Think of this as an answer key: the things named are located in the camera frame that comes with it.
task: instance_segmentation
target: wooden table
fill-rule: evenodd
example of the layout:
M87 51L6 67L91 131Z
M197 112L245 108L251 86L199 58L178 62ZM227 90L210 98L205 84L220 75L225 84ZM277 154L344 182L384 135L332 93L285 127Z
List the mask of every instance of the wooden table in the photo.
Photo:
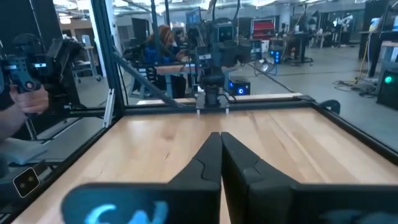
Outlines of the wooden table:
M168 182L213 131L230 132L299 182L398 183L395 165L311 108L126 116L14 223L63 223L62 198L87 182ZM220 212L220 223L229 223L224 195Z

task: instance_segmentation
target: blue shirt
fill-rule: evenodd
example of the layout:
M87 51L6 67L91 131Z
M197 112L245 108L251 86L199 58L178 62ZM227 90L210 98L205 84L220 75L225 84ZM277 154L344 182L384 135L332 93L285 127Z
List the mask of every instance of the blue shirt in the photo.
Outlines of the blue shirt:
M169 50L174 54L177 55L180 49L178 47L171 47ZM161 64L168 64L176 62L172 57L161 55L160 56L160 63ZM144 63L145 64L156 64L158 63L158 54L156 51L156 47L153 45L147 45L144 49Z

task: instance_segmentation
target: green light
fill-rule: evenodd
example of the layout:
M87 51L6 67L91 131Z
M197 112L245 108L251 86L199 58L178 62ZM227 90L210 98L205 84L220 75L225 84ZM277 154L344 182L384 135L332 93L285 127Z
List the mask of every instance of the green light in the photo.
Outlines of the green light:
M392 77L386 77L384 79L384 82L387 83L387 84L392 83Z

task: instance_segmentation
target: blue glowing logo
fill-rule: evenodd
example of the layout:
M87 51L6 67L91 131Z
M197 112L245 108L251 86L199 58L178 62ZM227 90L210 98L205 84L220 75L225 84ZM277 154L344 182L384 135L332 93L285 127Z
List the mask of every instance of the blue glowing logo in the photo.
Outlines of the blue glowing logo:
M106 212L116 211L117 207L113 204L105 204L94 208L85 218L85 224L104 224L100 221L100 216ZM128 224L163 224L166 222L169 206L167 202L155 202L155 212L152 221L148 214L143 210L136 210Z

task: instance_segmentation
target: cable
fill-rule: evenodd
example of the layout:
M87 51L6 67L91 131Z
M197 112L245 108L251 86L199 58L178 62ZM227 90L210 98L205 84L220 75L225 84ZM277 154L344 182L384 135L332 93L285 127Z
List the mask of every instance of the cable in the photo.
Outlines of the cable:
M295 93L293 90L291 90L289 87L281 84L281 82L277 81L275 78L272 78L271 76L269 76L267 73L259 70L258 68L254 67L251 64L248 64L250 67L254 68L255 70L257 70L258 72L261 72L263 75L265 75L267 78L271 79L272 81L274 81L276 84L280 85L282 88L286 89L288 92L290 93Z

